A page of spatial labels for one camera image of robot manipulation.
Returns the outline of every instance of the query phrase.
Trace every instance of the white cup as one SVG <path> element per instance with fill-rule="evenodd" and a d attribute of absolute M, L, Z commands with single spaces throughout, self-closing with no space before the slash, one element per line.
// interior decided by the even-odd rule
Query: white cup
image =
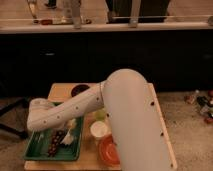
<path fill-rule="evenodd" d="M 105 122 L 95 121 L 90 127 L 90 132 L 92 136 L 95 138 L 95 140 L 99 141 L 101 138 L 103 138 L 105 135 L 109 133 L 109 129 Z"/>

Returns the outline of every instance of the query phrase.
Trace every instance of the person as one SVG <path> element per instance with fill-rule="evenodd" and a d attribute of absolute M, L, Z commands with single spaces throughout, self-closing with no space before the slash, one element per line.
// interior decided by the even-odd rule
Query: person
<path fill-rule="evenodd" d="M 55 9 L 57 6 L 56 6 L 56 3 L 57 1 L 56 0 L 49 0 L 48 3 L 45 3 L 45 6 L 48 8 L 48 9 Z"/>

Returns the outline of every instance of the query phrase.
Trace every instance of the red bowl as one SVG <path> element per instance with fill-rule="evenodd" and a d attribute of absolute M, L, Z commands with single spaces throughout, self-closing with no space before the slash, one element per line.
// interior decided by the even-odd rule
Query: red bowl
<path fill-rule="evenodd" d="M 102 161 L 108 166 L 117 166 L 120 164 L 119 157 L 111 134 L 105 136 L 100 140 L 99 154 Z"/>

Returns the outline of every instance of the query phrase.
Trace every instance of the chair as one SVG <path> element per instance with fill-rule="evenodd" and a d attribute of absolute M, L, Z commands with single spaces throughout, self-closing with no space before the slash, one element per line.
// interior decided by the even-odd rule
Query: chair
<path fill-rule="evenodd" d="M 24 108 L 28 107 L 28 101 L 25 98 L 21 98 L 14 103 L 11 103 L 2 109 L 0 109 L 0 117 L 5 115 L 8 111 L 14 109 L 15 107 L 22 105 Z M 21 139 L 26 139 L 28 137 L 27 131 L 18 131 L 12 127 L 0 123 L 0 129 L 10 132 L 12 134 L 18 135 Z"/>

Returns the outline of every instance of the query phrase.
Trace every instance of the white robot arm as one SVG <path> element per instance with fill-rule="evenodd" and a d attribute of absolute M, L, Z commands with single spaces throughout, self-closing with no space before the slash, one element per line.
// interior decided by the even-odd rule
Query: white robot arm
<path fill-rule="evenodd" d="M 28 129 L 41 131 L 105 107 L 123 171 L 172 171 L 177 168 L 163 119 L 147 81 L 121 69 L 57 107 L 32 101 Z"/>

